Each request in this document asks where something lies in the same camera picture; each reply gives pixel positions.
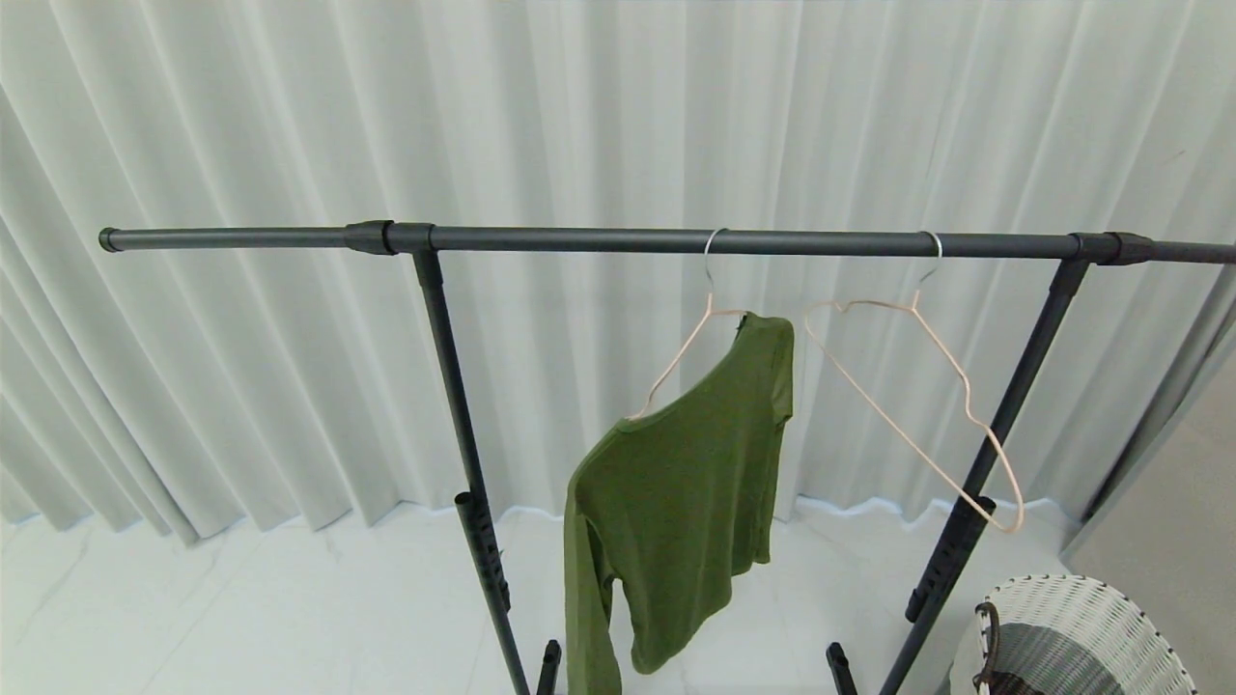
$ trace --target basket handle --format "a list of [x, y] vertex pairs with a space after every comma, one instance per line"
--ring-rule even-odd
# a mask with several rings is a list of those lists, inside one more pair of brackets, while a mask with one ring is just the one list
[[988, 659], [983, 664], [983, 670], [974, 675], [974, 689], [978, 691], [980, 685], [986, 684], [990, 688], [995, 681], [996, 652], [1000, 649], [1000, 612], [991, 601], [979, 603], [974, 607], [974, 612], [985, 615], [991, 621], [984, 631], [988, 633]]

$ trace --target green shirt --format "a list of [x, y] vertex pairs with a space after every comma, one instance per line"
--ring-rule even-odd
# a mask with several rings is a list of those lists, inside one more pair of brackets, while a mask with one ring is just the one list
[[566, 659], [572, 695], [622, 691], [609, 641], [622, 580], [639, 673], [686, 647], [769, 561], [781, 433], [792, 414], [794, 326], [745, 314], [729, 352], [681, 398], [620, 420], [566, 496]]

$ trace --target silver metal hook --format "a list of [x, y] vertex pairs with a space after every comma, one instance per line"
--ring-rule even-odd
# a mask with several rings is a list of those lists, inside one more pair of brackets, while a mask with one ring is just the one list
[[712, 240], [717, 237], [718, 234], [727, 231], [726, 228], [717, 228], [711, 235], [708, 235], [708, 242], [703, 245], [703, 275], [708, 277], [708, 292], [716, 292], [716, 287], [712, 283], [712, 271], [708, 270], [708, 249], [712, 249]]
[[918, 286], [917, 287], [922, 287], [923, 286], [923, 281], [927, 279], [928, 277], [931, 277], [932, 275], [934, 275], [936, 271], [939, 270], [939, 262], [941, 262], [941, 260], [944, 258], [944, 242], [942, 242], [939, 240], [939, 236], [937, 236], [934, 231], [927, 231], [926, 229], [922, 230], [922, 232], [926, 234], [926, 235], [928, 235], [928, 236], [931, 236], [932, 241], [936, 242], [936, 265], [932, 266], [932, 268], [929, 271], [927, 271], [927, 275], [925, 275], [921, 278], [918, 278]]

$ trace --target laundry basket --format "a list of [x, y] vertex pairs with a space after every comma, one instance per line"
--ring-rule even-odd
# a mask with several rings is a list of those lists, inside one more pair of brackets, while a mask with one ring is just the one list
[[1104, 581], [1035, 575], [975, 610], [952, 695], [1190, 695], [1193, 679], [1146, 613]]

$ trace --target adjustable pole with holes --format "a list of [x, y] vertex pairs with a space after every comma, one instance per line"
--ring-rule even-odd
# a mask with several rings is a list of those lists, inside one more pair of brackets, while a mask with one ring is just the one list
[[[420, 278], [429, 323], [434, 333], [438, 361], [446, 386], [455, 434], [459, 439], [468, 490], [455, 497], [460, 521], [467, 537], [481, 589], [489, 607], [498, 644], [502, 648], [510, 681], [518, 695], [529, 695], [529, 683], [510, 631], [507, 611], [510, 591], [502, 573], [498, 542], [485, 491], [485, 475], [472, 433], [464, 393], [455, 338], [451, 334], [442, 268], [439, 251], [555, 251], [555, 252], [632, 252], [698, 254], [712, 230], [708, 229], [552, 229], [552, 228], [477, 228], [434, 226], [368, 221], [325, 228], [248, 228], [248, 229], [104, 229], [99, 244], [108, 251], [158, 249], [352, 249], [367, 254], [412, 254]], [[991, 429], [1000, 441], [1009, 437], [1030, 387], [1035, 382], [1052, 341], [1064, 320], [1069, 303], [1091, 265], [1125, 266], [1146, 261], [1236, 265], [1236, 246], [1153, 241], [1136, 234], [1002, 235], [939, 234], [944, 256], [969, 258], [1046, 258], [1059, 261], [1038, 322], [1014, 370]], [[727, 230], [713, 240], [712, 254], [779, 256], [934, 256], [936, 242], [921, 232], [845, 232], [845, 231], [744, 231]], [[995, 449], [983, 440], [963, 488], [990, 512], [995, 503], [979, 497], [995, 463]], [[906, 620], [913, 623], [881, 695], [897, 693], [910, 667], [922, 649], [927, 634], [939, 617], [957, 579], [979, 542], [985, 522], [963, 500], [953, 505], [936, 549], [923, 569], [918, 586], [910, 595]], [[855, 694], [849, 662], [840, 644], [827, 652], [838, 693]], [[557, 678], [561, 648], [550, 641], [545, 648], [538, 695], [550, 695]]]

